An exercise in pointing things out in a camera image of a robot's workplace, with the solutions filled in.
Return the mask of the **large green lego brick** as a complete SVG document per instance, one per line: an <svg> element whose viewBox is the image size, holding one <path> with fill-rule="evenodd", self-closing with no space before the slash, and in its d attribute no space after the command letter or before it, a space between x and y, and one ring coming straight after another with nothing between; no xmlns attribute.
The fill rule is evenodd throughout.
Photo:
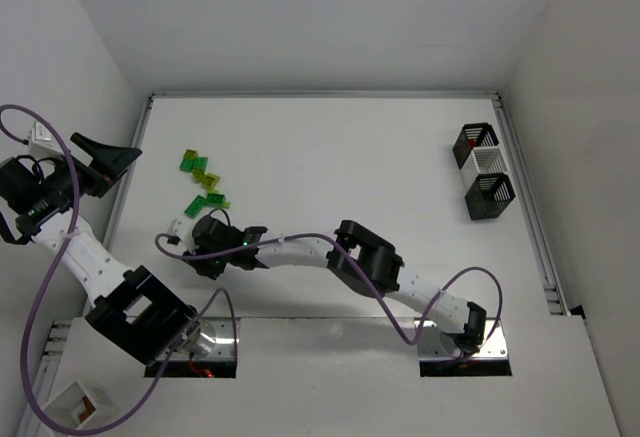
<svg viewBox="0 0 640 437"><path fill-rule="evenodd" d="M224 208L227 202L226 196L220 193L208 193L205 197L205 205L210 208Z"/></svg>

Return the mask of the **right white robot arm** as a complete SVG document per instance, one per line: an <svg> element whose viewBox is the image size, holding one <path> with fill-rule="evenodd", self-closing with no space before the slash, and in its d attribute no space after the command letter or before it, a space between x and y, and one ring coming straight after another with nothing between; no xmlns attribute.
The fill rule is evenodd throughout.
<svg viewBox="0 0 640 437"><path fill-rule="evenodd" d="M484 341L484 308L407 269L394 245L355 221L342 221L333 237L275 237L264 226L241 230L205 215L190 225L174 221L170 234L184 245L186 262L201 276L216 279L228 266L322 268L363 297L388 297L425 313L463 354L477 352Z"/></svg>

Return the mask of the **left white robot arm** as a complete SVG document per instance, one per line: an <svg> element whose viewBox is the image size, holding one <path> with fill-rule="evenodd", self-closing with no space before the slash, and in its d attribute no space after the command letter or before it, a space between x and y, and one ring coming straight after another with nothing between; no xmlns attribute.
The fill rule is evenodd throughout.
<svg viewBox="0 0 640 437"><path fill-rule="evenodd" d="M196 310L145 267L118 262L75 209L66 159L53 135L36 124L24 139L29 152L1 164L1 197L15 225L1 226L11 245L38 244L62 255L91 307L89 325L146 366L169 348L192 353L199 337Z"/></svg>

